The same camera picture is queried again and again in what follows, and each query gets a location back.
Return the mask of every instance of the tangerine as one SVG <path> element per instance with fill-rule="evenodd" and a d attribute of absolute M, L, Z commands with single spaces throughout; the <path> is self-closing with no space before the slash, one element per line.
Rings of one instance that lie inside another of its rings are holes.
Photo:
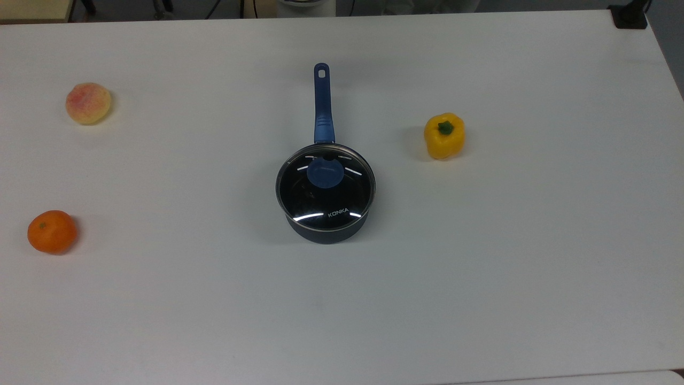
<path fill-rule="evenodd" d="M 64 211 L 50 210 L 38 215 L 29 224 L 28 239 L 38 251 L 63 254 L 78 237 L 76 223 Z"/>

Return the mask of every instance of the table surface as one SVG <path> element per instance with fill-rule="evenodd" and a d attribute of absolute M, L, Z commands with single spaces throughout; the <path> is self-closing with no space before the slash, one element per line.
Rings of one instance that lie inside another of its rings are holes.
<path fill-rule="evenodd" d="M 2 0 L 0 24 L 66 23 L 74 0 Z"/>
<path fill-rule="evenodd" d="M 0 26 L 0 382 L 442 384 L 684 367 L 684 103 L 608 11 Z M 313 65 L 373 167 L 315 245 L 274 184 Z M 81 82 L 114 106 L 64 110 Z M 464 151 L 431 160 L 428 118 Z M 26 227 L 77 218 L 65 256 Z"/>
<path fill-rule="evenodd" d="M 481 385 L 684 385 L 684 378 L 672 371 L 579 375 L 504 382 L 480 382 Z"/>

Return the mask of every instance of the pan handle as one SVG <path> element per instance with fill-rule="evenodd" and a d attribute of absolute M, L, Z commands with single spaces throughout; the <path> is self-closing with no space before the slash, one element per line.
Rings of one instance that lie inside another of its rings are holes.
<path fill-rule="evenodd" d="M 330 107 L 330 67 L 325 63 L 313 67 L 313 85 L 316 94 L 316 126 L 313 130 L 314 143 L 335 143 Z"/>

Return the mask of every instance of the pot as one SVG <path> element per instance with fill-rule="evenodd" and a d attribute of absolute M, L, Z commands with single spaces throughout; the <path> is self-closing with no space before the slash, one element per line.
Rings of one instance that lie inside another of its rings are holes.
<path fill-rule="evenodd" d="M 327 64 L 314 66 L 314 86 L 314 144 L 294 153 L 280 168 L 276 196 L 299 235 L 330 244 L 363 226 L 376 195 L 376 180 L 361 155 L 335 143 Z"/>

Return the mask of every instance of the green stem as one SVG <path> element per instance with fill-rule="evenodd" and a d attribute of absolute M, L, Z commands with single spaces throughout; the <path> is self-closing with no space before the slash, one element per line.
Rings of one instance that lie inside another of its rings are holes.
<path fill-rule="evenodd" d="M 442 123 L 437 123 L 437 126 L 439 127 L 439 132 L 442 135 L 449 135 L 453 131 L 453 125 L 451 122 L 442 122 Z"/>

